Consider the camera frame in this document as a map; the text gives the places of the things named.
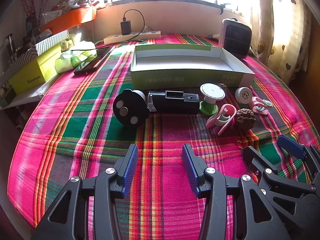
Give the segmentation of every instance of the open cardboard box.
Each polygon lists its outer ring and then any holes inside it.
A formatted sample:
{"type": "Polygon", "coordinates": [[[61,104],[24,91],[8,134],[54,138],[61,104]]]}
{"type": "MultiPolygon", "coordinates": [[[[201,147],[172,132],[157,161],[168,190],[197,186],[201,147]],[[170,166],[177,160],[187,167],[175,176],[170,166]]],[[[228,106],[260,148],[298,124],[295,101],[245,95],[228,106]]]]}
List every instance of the open cardboard box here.
{"type": "Polygon", "coordinates": [[[249,87],[255,74],[223,48],[193,44],[150,44],[135,47],[133,89],[199,87],[224,83],[249,87]]]}

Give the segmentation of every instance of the white shelf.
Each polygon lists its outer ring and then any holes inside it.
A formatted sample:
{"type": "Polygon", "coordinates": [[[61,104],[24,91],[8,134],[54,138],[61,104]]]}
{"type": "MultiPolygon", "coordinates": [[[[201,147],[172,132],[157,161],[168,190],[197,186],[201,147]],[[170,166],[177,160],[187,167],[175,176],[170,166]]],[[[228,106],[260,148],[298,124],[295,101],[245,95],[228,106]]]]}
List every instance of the white shelf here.
{"type": "Polygon", "coordinates": [[[0,107],[0,110],[40,101],[59,76],[60,74],[54,74],[46,83],[16,95],[8,106],[5,108],[0,107]]]}

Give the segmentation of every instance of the plaid tablecloth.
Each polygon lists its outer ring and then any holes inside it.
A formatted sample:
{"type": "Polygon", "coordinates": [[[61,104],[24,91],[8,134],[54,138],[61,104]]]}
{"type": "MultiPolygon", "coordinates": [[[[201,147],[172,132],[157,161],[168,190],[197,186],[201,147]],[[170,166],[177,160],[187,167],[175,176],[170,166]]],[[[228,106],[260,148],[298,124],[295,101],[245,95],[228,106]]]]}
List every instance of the plaid tablecloth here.
{"type": "MultiPolygon", "coordinates": [[[[205,37],[164,35],[149,43],[215,45],[205,37]]],[[[130,63],[135,42],[116,48],[104,66],[90,75],[67,72],[44,96],[23,131],[10,169],[8,196],[17,211],[35,227],[70,177],[97,176],[124,156],[131,143],[139,160],[129,197],[117,201],[123,239],[198,239],[204,201],[190,190],[181,148],[190,143],[195,154],[224,175],[240,177],[248,169],[242,149],[253,146],[279,171],[280,176],[306,182],[301,160],[281,151],[280,134],[319,147],[320,139],[297,98],[270,70],[255,59],[244,63],[256,76],[254,96],[270,100],[267,116],[255,115],[254,127],[243,132],[229,127],[207,129],[207,116],[151,114],[145,125],[124,128],[112,111],[115,97],[132,88],[130,63]]],[[[189,88],[200,94],[199,88],[189,88]]],[[[239,105],[235,89],[218,103],[239,105]]],[[[89,234],[93,237],[92,207],[89,234]]],[[[232,235],[232,205],[228,198],[227,239],[232,235]]]]}

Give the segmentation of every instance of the blue ridged rubber pad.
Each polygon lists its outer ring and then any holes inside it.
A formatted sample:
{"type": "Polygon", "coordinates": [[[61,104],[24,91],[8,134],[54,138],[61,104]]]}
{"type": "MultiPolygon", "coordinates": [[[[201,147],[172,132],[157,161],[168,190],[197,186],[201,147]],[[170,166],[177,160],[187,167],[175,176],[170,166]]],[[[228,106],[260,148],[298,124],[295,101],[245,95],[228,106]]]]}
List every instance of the blue ridged rubber pad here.
{"type": "Polygon", "coordinates": [[[188,176],[189,184],[191,187],[191,191],[196,195],[196,197],[199,196],[200,190],[199,190],[199,177],[196,173],[196,169],[191,161],[190,153],[186,147],[186,145],[183,145],[182,147],[182,161],[184,168],[186,169],[186,173],[188,176]]]}
{"type": "Polygon", "coordinates": [[[290,140],[284,135],[278,137],[277,144],[297,159],[304,159],[306,156],[300,144],[290,140]]]}
{"type": "Polygon", "coordinates": [[[127,196],[127,194],[130,192],[131,183],[133,180],[134,172],[137,167],[137,163],[138,163],[138,147],[135,145],[132,150],[130,159],[128,161],[127,168],[126,168],[126,170],[124,172],[124,176],[123,176],[123,188],[121,191],[123,198],[125,198],[127,196]]]}

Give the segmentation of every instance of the curtain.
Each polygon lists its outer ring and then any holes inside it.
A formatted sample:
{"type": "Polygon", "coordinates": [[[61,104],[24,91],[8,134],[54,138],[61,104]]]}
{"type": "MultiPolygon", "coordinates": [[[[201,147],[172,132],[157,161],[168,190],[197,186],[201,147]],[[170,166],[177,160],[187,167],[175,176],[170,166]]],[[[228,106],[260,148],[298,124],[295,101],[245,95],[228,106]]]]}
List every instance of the curtain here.
{"type": "Polygon", "coordinates": [[[257,59],[282,81],[288,84],[296,72],[306,71],[311,11],[303,0],[259,0],[252,6],[251,25],[257,59]]]}

